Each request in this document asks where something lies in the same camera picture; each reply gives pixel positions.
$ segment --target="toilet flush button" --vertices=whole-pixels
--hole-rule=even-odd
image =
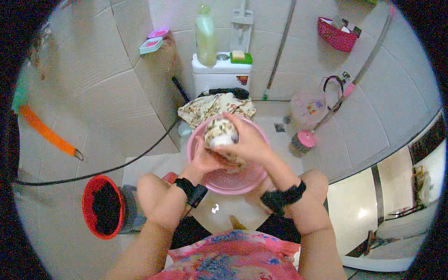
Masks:
[[[217,60],[227,60],[227,59],[229,59],[230,57],[228,56],[228,55],[226,55],[225,53],[220,53],[220,54],[218,54],[217,56],[216,56],[216,59]]]

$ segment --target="soap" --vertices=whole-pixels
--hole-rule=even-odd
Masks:
[[[243,60],[246,58],[246,55],[243,51],[232,51],[232,58],[235,60]]]

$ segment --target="soap dish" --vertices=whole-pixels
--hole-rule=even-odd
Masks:
[[[168,34],[168,32],[169,32],[169,27],[162,27],[162,28],[156,29],[148,35],[148,39],[152,39],[155,37],[163,38],[163,37],[165,37],[166,34]]]
[[[230,63],[232,64],[252,64],[252,56],[250,53],[244,54],[244,59],[238,60],[232,57],[232,53],[230,53]]]
[[[138,49],[140,51],[140,54],[144,55],[145,53],[157,51],[163,43],[164,40],[162,37],[151,38],[146,40],[146,42],[144,42],[143,45]]]

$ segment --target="toilet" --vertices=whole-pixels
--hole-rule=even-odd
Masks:
[[[196,99],[209,89],[239,87],[249,91],[251,64],[230,63],[230,52],[218,52],[216,59],[215,66],[207,67],[198,61],[197,54],[193,54],[191,60],[194,80],[192,99]]]

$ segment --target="pink soap dish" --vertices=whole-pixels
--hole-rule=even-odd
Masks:
[[[156,29],[148,35],[148,39],[152,39],[155,37],[163,38],[166,36],[166,34],[168,34],[168,32],[169,32],[169,27],[162,27],[162,28]]]
[[[146,42],[141,45],[138,50],[140,51],[141,55],[144,55],[145,53],[155,52],[157,51],[160,46],[164,43],[164,40],[162,37],[156,37],[152,39],[146,40]]]

